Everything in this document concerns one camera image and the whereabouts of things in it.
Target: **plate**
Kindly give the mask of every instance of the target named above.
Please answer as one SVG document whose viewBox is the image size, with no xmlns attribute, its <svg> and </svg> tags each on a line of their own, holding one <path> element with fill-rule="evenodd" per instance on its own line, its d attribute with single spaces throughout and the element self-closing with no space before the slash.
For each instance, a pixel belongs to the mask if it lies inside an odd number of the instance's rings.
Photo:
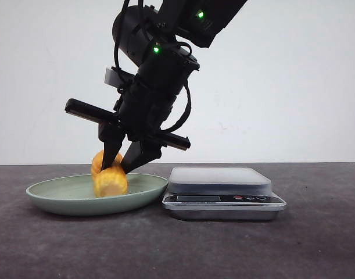
<svg viewBox="0 0 355 279">
<path fill-rule="evenodd" d="M 26 189 L 33 204 L 51 213 L 94 216 L 125 212 L 145 206 L 167 188 L 168 180 L 150 174 L 127 175 L 125 195 L 96 198 L 90 174 L 61 177 L 36 183 Z"/>
</svg>

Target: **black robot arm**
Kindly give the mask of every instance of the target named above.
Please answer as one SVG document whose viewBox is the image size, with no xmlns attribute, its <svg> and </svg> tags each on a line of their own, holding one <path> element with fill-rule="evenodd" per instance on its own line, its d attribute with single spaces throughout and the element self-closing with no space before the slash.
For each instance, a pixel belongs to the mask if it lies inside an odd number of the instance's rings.
<svg viewBox="0 0 355 279">
<path fill-rule="evenodd" d="M 69 99 L 65 111 L 94 121 L 99 125 L 99 139 L 104 143 L 102 169 L 111 166 L 127 135 L 132 142 L 121 162 L 126 173 L 160 158 L 161 148 L 190 147 L 186 137 L 172 134 L 188 118 L 191 109 L 188 77 L 199 69 L 186 42 L 209 47 L 220 32 L 245 4 L 245 1 L 164 0 L 160 9 L 144 6 L 128 7 L 124 1 L 113 25 L 115 67 L 106 70 L 105 83 L 120 94 L 114 111 L 109 112 L 87 103 Z M 135 75 L 122 70 L 118 61 L 121 49 L 137 66 Z M 160 126 L 171 113 L 172 105 L 182 88 L 188 103 L 184 114 L 172 127 Z"/>
</svg>

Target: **white wall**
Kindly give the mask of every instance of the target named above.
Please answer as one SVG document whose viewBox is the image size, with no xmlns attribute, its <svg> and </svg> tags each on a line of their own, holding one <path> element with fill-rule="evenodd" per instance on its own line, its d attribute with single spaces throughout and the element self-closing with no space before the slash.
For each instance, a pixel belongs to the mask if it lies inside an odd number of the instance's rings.
<svg viewBox="0 0 355 279">
<path fill-rule="evenodd" d="M 103 77 L 121 3 L 0 0 L 0 164 L 89 163 L 101 149 L 96 124 L 64 106 L 112 109 Z M 249 0 L 194 55 L 193 110 L 178 131 L 192 147 L 157 162 L 355 162 L 355 0 Z"/>
</svg>

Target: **black cable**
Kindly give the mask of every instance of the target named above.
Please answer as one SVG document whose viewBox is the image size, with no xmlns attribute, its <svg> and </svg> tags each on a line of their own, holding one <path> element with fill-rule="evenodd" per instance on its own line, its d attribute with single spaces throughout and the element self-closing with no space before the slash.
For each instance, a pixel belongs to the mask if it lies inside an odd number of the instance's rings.
<svg viewBox="0 0 355 279">
<path fill-rule="evenodd" d="M 144 34 L 145 38 L 150 42 L 148 33 L 146 32 L 145 22 L 144 22 L 144 0 L 138 0 L 138 18 L 140 21 L 142 33 Z"/>
<path fill-rule="evenodd" d="M 165 129 L 165 130 L 161 130 L 161 132 L 163 133 L 172 133 L 173 131 L 179 129 L 188 119 L 189 115 L 190 115 L 190 111 L 191 111 L 191 95 L 190 95 L 190 89 L 189 89 L 189 85 L 188 85 L 188 80 L 186 80 L 184 87 L 187 91 L 187 96 L 188 96 L 188 103 L 187 106 L 185 107 L 185 111 L 184 113 L 181 115 L 180 119 L 178 119 L 176 121 L 175 124 L 173 124 L 170 128 Z"/>
<path fill-rule="evenodd" d="M 165 44 L 161 44 L 160 46 L 164 49 L 170 49 L 174 47 L 187 47 L 189 49 L 189 53 L 186 56 L 190 56 L 192 53 L 192 48 L 187 42 L 167 42 Z"/>
<path fill-rule="evenodd" d="M 125 10 L 127 10 L 129 3 L 130 3 L 130 0 L 124 0 L 124 2 L 123 2 L 123 7 L 122 7 L 120 15 L 119 15 L 119 22 L 117 23 L 117 35 L 116 35 L 116 38 L 115 38 L 115 46 L 114 46 L 115 68 L 116 68 L 116 70 L 117 70 L 117 72 L 119 74 L 119 77 L 122 80 L 122 82 L 126 82 L 126 80 L 121 75 L 121 68 L 119 66 L 119 58 L 118 58 L 118 50 L 119 50 L 119 44 L 120 44 L 120 38 L 121 38 L 121 26 L 123 24 Z"/>
</svg>

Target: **table surface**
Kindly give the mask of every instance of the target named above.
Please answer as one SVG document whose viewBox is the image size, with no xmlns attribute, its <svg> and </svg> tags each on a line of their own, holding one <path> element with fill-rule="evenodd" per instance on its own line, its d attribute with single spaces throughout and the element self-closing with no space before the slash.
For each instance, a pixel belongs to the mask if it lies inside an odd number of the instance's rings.
<svg viewBox="0 0 355 279">
<path fill-rule="evenodd" d="M 131 212 L 67 217 L 35 208 L 25 189 L 89 165 L 0 166 L 0 278 L 355 278 L 355 163 L 247 166 L 288 207 L 274 221 L 181 221 L 160 201 Z"/>
</svg>

